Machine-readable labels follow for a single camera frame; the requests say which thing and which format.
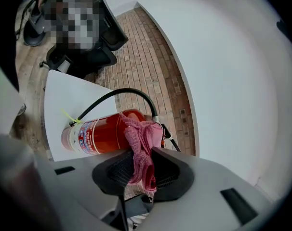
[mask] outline black chair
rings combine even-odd
[[[64,49],[56,44],[49,50],[46,61],[41,62],[40,67],[46,64],[50,69],[85,78],[87,74],[97,72],[100,68],[117,62],[112,51],[122,47],[128,38],[109,9],[106,0],[99,0],[98,7],[103,13],[103,19],[99,22],[100,35],[93,48],[90,50]]]

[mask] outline brick floor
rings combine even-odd
[[[142,8],[117,17],[129,41],[114,54],[117,64],[101,69],[96,84],[110,88],[136,88],[150,96],[183,153],[195,155],[195,140],[188,96],[176,61],[156,25]],[[115,97],[117,110],[150,108],[135,94]],[[166,147],[174,149],[167,141]]]

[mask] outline fire extinguisher hose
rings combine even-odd
[[[134,89],[134,88],[121,88],[121,89],[117,89],[114,91],[109,92],[108,94],[102,96],[101,98],[99,98],[97,101],[95,101],[92,105],[90,105],[78,118],[77,120],[81,120],[84,116],[86,116],[93,108],[95,108],[97,105],[99,105],[100,103],[102,103],[105,99],[108,99],[112,96],[115,96],[117,94],[121,94],[121,93],[134,93],[136,95],[141,96],[142,98],[144,98],[146,100],[146,102],[149,104],[150,110],[151,110],[151,114],[152,114],[152,119],[154,122],[159,123],[159,117],[158,117],[158,112],[156,110],[156,107],[154,105],[154,103],[152,102],[152,100],[142,91],[138,90],[138,89]],[[75,121],[71,121],[69,124],[72,126],[74,125],[76,122]]]

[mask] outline white desk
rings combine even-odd
[[[278,104],[254,38],[210,0],[138,2],[179,66],[199,156],[255,184],[275,148]]]
[[[48,74],[44,97],[45,130],[54,161],[69,160],[89,155],[71,152],[61,143],[61,133],[69,126],[69,118],[63,108],[76,119],[93,102],[112,90],[83,79],[51,70]],[[113,97],[103,101],[91,110],[82,121],[117,113]]]

